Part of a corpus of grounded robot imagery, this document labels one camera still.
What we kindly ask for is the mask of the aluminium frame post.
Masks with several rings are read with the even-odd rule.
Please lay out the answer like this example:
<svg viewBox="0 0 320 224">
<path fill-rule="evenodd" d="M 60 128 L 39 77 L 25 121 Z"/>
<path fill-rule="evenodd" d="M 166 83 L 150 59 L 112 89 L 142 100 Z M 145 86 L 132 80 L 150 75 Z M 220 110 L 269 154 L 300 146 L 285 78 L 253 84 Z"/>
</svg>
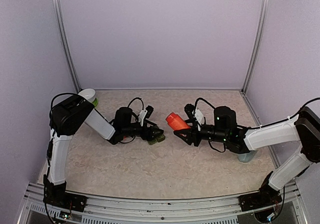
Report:
<svg viewBox="0 0 320 224">
<path fill-rule="evenodd" d="M 54 7 L 54 12 L 55 12 L 55 17 L 57 20 L 57 26 L 58 26 L 58 33 L 61 39 L 62 47 L 63 47 L 63 52 L 65 55 L 66 63 L 67 63 L 67 68 L 70 73 L 71 81 L 73 83 L 73 87 L 76 92 L 79 92 L 82 90 L 79 82 L 78 75 L 76 73 L 76 69 L 72 60 L 71 56 L 71 51 L 69 48 L 69 43 L 66 35 L 66 30 L 65 30 L 65 25 L 63 22 L 63 13 L 61 9 L 61 2 L 60 0 L 52 0 L 53 7 Z"/>
<path fill-rule="evenodd" d="M 250 82 L 253 78 L 253 74 L 254 74 L 254 69 L 257 63 L 257 57 L 259 55 L 259 50 L 260 50 L 260 46 L 261 46 L 261 42 L 262 42 L 262 38 L 263 38 L 263 32 L 264 32 L 264 27 L 265 27 L 265 21 L 267 18 L 267 13 L 268 13 L 268 7 L 269 7 L 269 2 L 270 0 L 262 0 L 261 2 L 261 9 L 260 9 L 260 13 L 259 13 L 259 21 L 258 21 L 258 26 L 257 26 L 257 30 L 256 30 L 256 35 L 254 38 L 254 45 L 253 45 L 253 50 L 251 53 L 251 58 L 250 58 L 250 62 L 249 62 L 249 67 L 247 69 L 247 73 L 245 75 L 245 79 L 244 79 L 244 83 L 241 89 L 241 92 L 246 95 L 248 90 L 249 90 L 249 85 Z"/>
</svg>

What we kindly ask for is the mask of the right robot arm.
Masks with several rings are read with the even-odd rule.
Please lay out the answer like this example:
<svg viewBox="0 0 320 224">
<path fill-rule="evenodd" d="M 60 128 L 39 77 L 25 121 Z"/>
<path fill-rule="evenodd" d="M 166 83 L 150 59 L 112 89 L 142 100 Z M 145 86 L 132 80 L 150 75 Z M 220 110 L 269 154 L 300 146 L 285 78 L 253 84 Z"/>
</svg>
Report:
<svg viewBox="0 0 320 224">
<path fill-rule="evenodd" d="M 295 116 L 260 127 L 240 127 L 236 113 L 227 106 L 214 109 L 214 124 L 206 124 L 192 104 L 185 106 L 188 120 L 180 119 L 183 128 L 175 127 L 173 133 L 188 145 L 198 146 L 201 141 L 222 143 L 235 154 L 249 154 L 257 149 L 280 143 L 299 142 L 300 148 L 280 167 L 264 180 L 256 202 L 266 206 L 275 195 L 293 178 L 302 174 L 309 166 L 319 163 L 319 117 L 307 106 L 301 107 Z"/>
</svg>

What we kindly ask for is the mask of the green plate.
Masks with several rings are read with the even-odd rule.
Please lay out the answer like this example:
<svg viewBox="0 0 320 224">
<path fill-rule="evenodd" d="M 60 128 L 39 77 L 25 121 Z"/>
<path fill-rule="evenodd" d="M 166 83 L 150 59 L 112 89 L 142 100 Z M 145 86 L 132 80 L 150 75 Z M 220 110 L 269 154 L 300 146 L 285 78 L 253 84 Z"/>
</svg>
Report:
<svg viewBox="0 0 320 224">
<path fill-rule="evenodd" d="M 95 98 L 93 101 L 92 101 L 92 104 L 96 107 L 98 105 L 99 101 L 97 98 Z"/>
</svg>

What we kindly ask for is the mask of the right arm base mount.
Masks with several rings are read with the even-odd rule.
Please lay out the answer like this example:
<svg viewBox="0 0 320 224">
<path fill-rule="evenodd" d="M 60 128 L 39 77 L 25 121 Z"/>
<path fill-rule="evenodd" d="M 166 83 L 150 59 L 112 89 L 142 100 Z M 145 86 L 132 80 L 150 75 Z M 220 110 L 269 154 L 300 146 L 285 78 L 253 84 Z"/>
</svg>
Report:
<svg viewBox="0 0 320 224">
<path fill-rule="evenodd" d="M 282 202 L 279 190 L 264 184 L 257 192 L 240 195 L 238 197 L 242 211 L 249 211 Z"/>
</svg>

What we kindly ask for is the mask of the white bowl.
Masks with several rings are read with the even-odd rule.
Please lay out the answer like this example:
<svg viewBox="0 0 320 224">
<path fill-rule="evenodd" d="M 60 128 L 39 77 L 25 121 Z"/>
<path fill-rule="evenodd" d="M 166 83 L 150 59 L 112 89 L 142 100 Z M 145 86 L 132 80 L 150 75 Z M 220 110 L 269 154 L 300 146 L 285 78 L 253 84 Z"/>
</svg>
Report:
<svg viewBox="0 0 320 224">
<path fill-rule="evenodd" d="M 78 94 L 91 103 L 96 99 L 96 91 L 91 88 L 83 89 L 80 92 L 78 92 Z"/>
</svg>

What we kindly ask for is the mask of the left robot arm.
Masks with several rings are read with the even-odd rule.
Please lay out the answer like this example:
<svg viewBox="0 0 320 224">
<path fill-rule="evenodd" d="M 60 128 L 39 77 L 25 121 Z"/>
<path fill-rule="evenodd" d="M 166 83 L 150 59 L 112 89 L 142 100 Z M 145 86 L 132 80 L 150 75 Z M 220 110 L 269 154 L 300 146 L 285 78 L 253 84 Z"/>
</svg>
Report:
<svg viewBox="0 0 320 224">
<path fill-rule="evenodd" d="M 65 191 L 67 151 L 73 136 L 83 124 L 112 145 L 123 144 L 127 137 L 139 137 L 149 144 L 165 139 L 164 131 L 149 121 L 152 106 L 143 106 L 139 114 L 135 114 L 130 106 L 120 107 L 112 121 L 107 121 L 92 102 L 79 94 L 69 94 L 68 98 L 50 107 L 51 140 L 43 183 L 46 189 L 51 190 L 49 195 L 59 206 L 65 206 L 70 201 L 70 195 Z"/>
</svg>

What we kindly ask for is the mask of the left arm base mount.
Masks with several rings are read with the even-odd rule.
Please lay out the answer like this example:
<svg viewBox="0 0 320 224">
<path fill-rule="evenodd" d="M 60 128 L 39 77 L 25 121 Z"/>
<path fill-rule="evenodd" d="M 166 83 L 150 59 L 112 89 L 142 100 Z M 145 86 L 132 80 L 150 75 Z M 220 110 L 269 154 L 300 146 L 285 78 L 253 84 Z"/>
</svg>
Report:
<svg viewBox="0 0 320 224">
<path fill-rule="evenodd" d="M 44 203 L 61 207 L 64 209 L 69 209 L 71 211 L 84 212 L 87 197 L 80 194 L 74 194 L 66 192 L 65 181 L 62 184 L 54 185 L 49 181 L 46 181 L 44 184 Z"/>
</svg>

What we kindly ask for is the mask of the light blue mug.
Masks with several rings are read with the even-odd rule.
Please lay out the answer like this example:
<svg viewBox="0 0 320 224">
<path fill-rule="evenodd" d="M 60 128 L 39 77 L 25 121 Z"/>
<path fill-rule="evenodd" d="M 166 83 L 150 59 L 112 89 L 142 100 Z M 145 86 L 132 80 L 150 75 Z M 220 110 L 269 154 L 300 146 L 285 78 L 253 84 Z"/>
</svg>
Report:
<svg viewBox="0 0 320 224">
<path fill-rule="evenodd" d="M 250 151 L 249 153 L 238 154 L 237 157 L 239 162 L 248 163 L 255 157 L 256 154 L 257 151 Z"/>
</svg>

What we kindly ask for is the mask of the right aluminium frame post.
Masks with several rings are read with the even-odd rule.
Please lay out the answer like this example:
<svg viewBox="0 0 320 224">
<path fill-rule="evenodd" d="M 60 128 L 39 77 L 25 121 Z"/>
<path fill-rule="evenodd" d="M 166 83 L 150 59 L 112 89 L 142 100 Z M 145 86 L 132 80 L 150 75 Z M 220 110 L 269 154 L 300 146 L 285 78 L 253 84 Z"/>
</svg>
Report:
<svg viewBox="0 0 320 224">
<path fill-rule="evenodd" d="M 259 55 L 259 50 L 260 50 L 260 46 L 261 46 L 261 42 L 262 42 L 262 38 L 263 38 L 263 32 L 264 32 L 264 27 L 265 27 L 265 21 L 267 18 L 267 13 L 268 13 L 268 7 L 269 7 L 269 2 L 270 0 L 262 0 L 261 2 L 261 9 L 260 9 L 260 13 L 259 13 L 259 21 L 258 21 L 258 26 L 257 26 L 257 30 L 256 30 L 256 35 L 254 38 L 254 45 L 253 45 L 253 50 L 251 53 L 251 58 L 250 58 L 250 62 L 249 62 L 249 67 L 247 69 L 247 73 L 245 75 L 245 79 L 244 79 L 244 83 L 241 89 L 241 92 L 246 95 L 248 90 L 249 90 L 249 85 L 250 82 L 253 78 L 253 74 L 254 74 L 254 69 L 257 63 L 257 57 Z"/>
</svg>

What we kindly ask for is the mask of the red pill bottle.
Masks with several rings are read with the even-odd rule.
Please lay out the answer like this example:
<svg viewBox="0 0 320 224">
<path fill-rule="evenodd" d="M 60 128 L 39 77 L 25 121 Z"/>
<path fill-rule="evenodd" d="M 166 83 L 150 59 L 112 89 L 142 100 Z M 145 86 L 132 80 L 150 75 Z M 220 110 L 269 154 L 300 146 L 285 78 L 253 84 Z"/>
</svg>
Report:
<svg viewBox="0 0 320 224">
<path fill-rule="evenodd" d="M 173 131 L 191 128 L 179 115 L 175 114 L 174 112 L 169 114 L 165 120 Z"/>
</svg>

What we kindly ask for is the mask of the green weekly pill organizer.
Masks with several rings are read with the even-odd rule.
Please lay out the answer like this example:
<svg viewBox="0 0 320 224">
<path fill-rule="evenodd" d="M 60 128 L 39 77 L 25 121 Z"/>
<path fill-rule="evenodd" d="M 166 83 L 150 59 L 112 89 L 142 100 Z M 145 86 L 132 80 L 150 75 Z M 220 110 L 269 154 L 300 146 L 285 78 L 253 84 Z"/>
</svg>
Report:
<svg viewBox="0 0 320 224">
<path fill-rule="evenodd" d="M 154 139 L 152 139 L 152 140 L 149 140 L 149 141 L 147 141 L 147 142 L 148 142 L 149 145 L 154 145 L 154 144 L 160 143 L 160 142 L 162 142 L 162 141 L 164 141 L 164 140 L 165 140 L 165 135 L 162 134 L 162 135 L 159 135 L 159 136 L 157 136 L 156 138 L 154 138 Z"/>
</svg>

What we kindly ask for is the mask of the left aluminium frame post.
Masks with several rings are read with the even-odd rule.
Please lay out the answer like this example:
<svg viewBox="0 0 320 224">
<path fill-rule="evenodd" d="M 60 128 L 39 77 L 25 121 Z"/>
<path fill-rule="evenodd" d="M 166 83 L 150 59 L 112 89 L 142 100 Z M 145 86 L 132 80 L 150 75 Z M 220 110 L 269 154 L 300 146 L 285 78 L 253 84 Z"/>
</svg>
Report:
<svg viewBox="0 0 320 224">
<path fill-rule="evenodd" d="M 63 22 L 63 13 L 61 9 L 61 2 L 60 0 L 52 0 L 53 7 L 54 7 L 54 12 L 55 12 L 55 17 L 57 20 L 57 26 L 58 26 L 58 33 L 61 39 L 62 47 L 63 47 L 63 52 L 65 55 L 66 63 L 67 63 L 67 68 L 70 73 L 71 81 L 73 83 L 73 87 L 76 92 L 79 92 L 82 90 L 79 82 L 78 75 L 76 73 L 76 69 L 72 60 L 71 56 L 71 51 L 69 48 L 69 43 L 66 35 L 66 30 L 65 30 L 65 25 Z"/>
</svg>

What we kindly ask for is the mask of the front aluminium rail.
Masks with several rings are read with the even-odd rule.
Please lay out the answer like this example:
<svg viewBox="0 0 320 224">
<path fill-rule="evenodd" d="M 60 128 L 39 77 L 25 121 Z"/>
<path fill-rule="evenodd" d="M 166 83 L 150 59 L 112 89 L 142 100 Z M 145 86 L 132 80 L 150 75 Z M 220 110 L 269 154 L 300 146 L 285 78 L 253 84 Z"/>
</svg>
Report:
<svg viewBox="0 0 320 224">
<path fill-rule="evenodd" d="M 272 207 L 281 213 L 273 223 L 309 223 L 305 205 L 295 182 L 285 188 L 285 204 L 242 210 L 238 194 L 189 199 L 136 199 L 83 193 L 81 211 L 43 203 L 43 185 L 29 183 L 16 223 L 27 223 L 39 214 L 38 223 L 240 223 Z"/>
</svg>

